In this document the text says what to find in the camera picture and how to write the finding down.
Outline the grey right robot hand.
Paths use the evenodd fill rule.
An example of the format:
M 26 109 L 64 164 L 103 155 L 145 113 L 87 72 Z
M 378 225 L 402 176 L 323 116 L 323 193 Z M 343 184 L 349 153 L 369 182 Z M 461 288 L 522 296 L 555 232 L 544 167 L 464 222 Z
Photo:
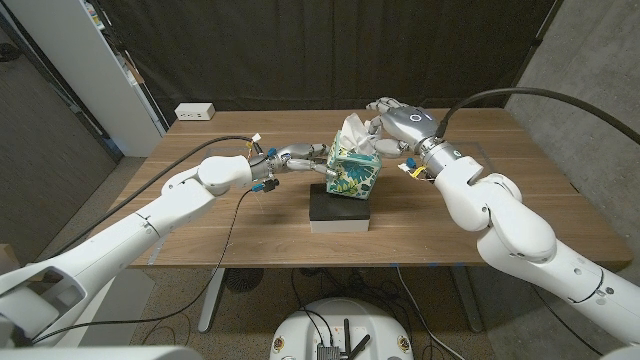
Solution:
M 373 148 L 383 157 L 398 158 L 404 152 L 421 153 L 422 144 L 436 134 L 438 123 L 424 108 L 381 97 L 368 110 L 379 115 L 366 125 Z

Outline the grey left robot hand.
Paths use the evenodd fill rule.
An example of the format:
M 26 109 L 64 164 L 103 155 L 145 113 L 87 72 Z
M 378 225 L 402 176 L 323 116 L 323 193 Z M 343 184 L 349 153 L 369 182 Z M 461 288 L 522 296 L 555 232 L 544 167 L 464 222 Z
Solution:
M 338 171 L 323 162 L 329 154 L 325 144 L 296 143 L 281 148 L 271 148 L 266 153 L 249 160 L 252 179 L 260 180 L 279 173 L 314 171 L 337 176 Z

